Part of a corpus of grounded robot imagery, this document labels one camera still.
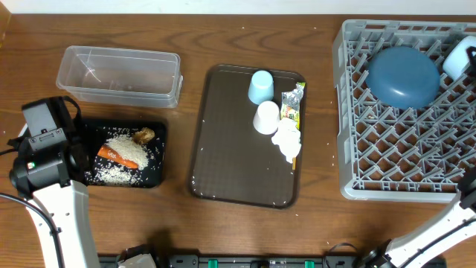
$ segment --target white cup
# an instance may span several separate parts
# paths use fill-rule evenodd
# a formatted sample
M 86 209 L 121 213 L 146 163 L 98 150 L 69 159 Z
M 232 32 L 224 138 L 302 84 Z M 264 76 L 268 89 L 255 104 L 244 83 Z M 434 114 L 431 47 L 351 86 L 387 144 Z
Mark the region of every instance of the white cup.
M 258 106 L 256 114 L 254 114 L 254 129 L 264 135 L 273 134 L 277 130 L 280 123 L 280 109 L 272 101 L 265 101 Z
M 446 57 L 443 63 L 443 71 L 453 80 L 458 79 L 468 68 L 469 57 L 466 50 L 470 47 L 476 47 L 476 36 L 467 36 Z

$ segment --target food packet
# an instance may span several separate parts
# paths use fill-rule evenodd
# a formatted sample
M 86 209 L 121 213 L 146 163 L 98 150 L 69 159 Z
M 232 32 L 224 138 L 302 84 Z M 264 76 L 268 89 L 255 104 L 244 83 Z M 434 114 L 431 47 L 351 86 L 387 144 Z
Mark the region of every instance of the food packet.
M 296 83 L 296 88 L 291 92 L 283 92 L 281 94 L 281 119 L 289 118 L 296 122 L 296 127 L 299 130 L 300 114 L 299 105 L 300 100 L 304 95 L 304 87 L 306 83 Z

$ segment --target wood grain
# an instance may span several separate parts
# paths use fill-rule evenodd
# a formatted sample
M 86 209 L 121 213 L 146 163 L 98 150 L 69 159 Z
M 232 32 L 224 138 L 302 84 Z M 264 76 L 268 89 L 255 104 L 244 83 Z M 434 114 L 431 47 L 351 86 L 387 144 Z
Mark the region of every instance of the wood grain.
M 141 243 L 161 252 L 322 255 L 350 242 L 366 250 L 403 235 L 443 205 L 356 202 L 338 187 L 338 113 L 332 84 L 332 42 L 345 19 L 476 22 L 474 16 L 180 16 L 14 15 L 0 50 L 0 144 L 25 123 L 20 106 L 65 92 L 55 80 L 65 49 L 94 45 L 175 52 L 184 87 L 175 109 L 80 103 L 85 115 L 168 123 L 164 183 L 152 190 L 90 187 L 90 220 L 99 253 Z M 185 183 L 207 70 L 219 63 L 296 71 L 308 83 L 300 195 L 285 211 L 202 201 Z M 0 150 L 7 149 L 0 145 Z M 0 158 L 0 191 L 13 154 Z M 26 210 L 0 200 L 0 267 L 43 267 L 38 237 Z M 445 253 L 449 266 L 476 265 L 476 240 Z

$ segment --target gray dish rack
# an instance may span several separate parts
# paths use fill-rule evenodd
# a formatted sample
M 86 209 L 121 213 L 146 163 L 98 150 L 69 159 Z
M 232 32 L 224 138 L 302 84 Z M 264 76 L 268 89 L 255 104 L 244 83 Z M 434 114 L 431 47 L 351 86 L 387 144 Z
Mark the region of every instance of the gray dish rack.
M 347 20 L 332 47 L 338 94 L 341 193 L 351 200 L 449 202 L 476 165 L 476 80 L 442 70 L 452 48 L 476 36 L 475 23 Z M 440 70 L 440 92 L 423 109 L 382 103 L 365 83 L 382 49 L 408 46 Z

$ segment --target crumpled napkin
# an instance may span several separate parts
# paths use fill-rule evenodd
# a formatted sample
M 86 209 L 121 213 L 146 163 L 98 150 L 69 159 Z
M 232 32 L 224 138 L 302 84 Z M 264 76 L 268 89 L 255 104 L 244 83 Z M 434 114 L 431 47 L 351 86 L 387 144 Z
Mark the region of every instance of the crumpled napkin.
M 286 156 L 286 161 L 292 163 L 292 159 L 298 156 L 301 147 L 300 131 L 296 128 L 296 121 L 289 118 L 281 119 L 271 141 L 280 147 L 281 153 Z

